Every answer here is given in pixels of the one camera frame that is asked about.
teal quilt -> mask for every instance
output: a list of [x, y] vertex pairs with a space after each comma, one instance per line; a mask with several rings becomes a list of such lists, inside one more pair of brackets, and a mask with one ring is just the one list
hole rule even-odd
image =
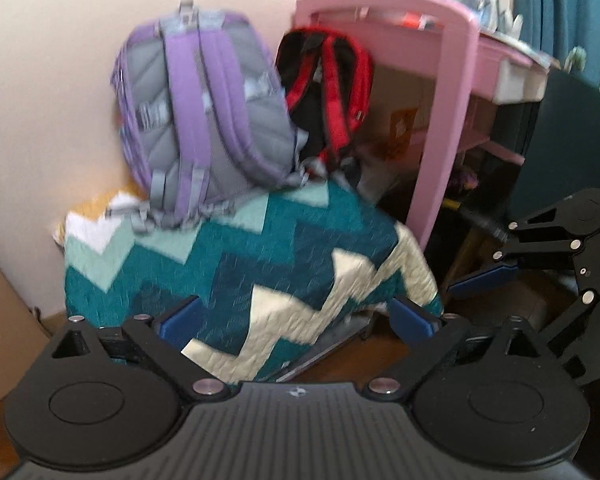
[[[137, 200], [119, 192], [110, 205]], [[182, 352], [234, 383], [280, 370], [331, 324], [397, 294], [442, 308], [411, 232], [331, 182], [259, 196], [184, 232], [137, 235], [126, 219], [72, 212], [64, 254], [68, 313], [95, 326], [199, 296]]]

purple shoulder strap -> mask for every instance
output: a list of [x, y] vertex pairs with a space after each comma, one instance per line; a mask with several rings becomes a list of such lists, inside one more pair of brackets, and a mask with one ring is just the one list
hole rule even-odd
[[231, 40], [221, 28], [200, 30], [200, 49], [218, 131], [227, 152], [252, 182], [265, 188], [279, 186], [288, 174], [256, 149], [244, 97], [244, 77]]
[[175, 219], [194, 216], [206, 197], [211, 167], [211, 147], [202, 88], [196, 68], [196, 34], [164, 35], [171, 107], [180, 145], [180, 175]]

red shoulder strap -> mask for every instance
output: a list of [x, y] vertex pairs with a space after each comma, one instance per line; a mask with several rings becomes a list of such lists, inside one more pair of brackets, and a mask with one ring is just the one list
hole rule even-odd
[[336, 162], [340, 161], [340, 150], [350, 143], [349, 125], [342, 106], [342, 92], [338, 76], [338, 63], [333, 44], [334, 36], [328, 36], [322, 44], [322, 98], [327, 145]]
[[286, 94], [286, 107], [289, 109], [289, 112], [292, 112], [296, 106], [298, 106], [298, 103], [304, 97], [307, 88], [309, 88], [309, 83], [314, 76], [317, 61], [318, 55], [315, 52], [307, 53], [302, 57], [298, 78], [296, 78], [294, 85]]
[[356, 67], [353, 73], [351, 94], [349, 95], [347, 119], [349, 121], [349, 131], [355, 132], [362, 124], [369, 110], [371, 85], [374, 79], [374, 66], [371, 56], [369, 56], [365, 49], [351, 42], [350, 44], [356, 54]]

purple backpack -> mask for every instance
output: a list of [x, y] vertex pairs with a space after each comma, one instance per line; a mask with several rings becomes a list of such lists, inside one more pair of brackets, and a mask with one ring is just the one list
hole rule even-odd
[[125, 158], [149, 197], [126, 211], [136, 232], [192, 226], [306, 181], [306, 134], [289, 119], [270, 53], [244, 16], [181, 3], [131, 33], [111, 83]]

backpack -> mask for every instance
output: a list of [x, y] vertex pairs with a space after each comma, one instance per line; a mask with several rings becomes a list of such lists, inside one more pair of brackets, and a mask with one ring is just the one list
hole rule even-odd
[[293, 28], [280, 43], [276, 66], [291, 119], [309, 134], [300, 160], [320, 176], [342, 172], [355, 187], [360, 167], [353, 134], [368, 112], [374, 76], [368, 51], [336, 30]]
[[111, 83], [124, 155], [148, 194], [137, 208], [115, 210], [131, 213], [136, 232], [192, 226], [306, 181], [298, 164], [306, 134], [244, 16], [181, 3], [131, 33]]

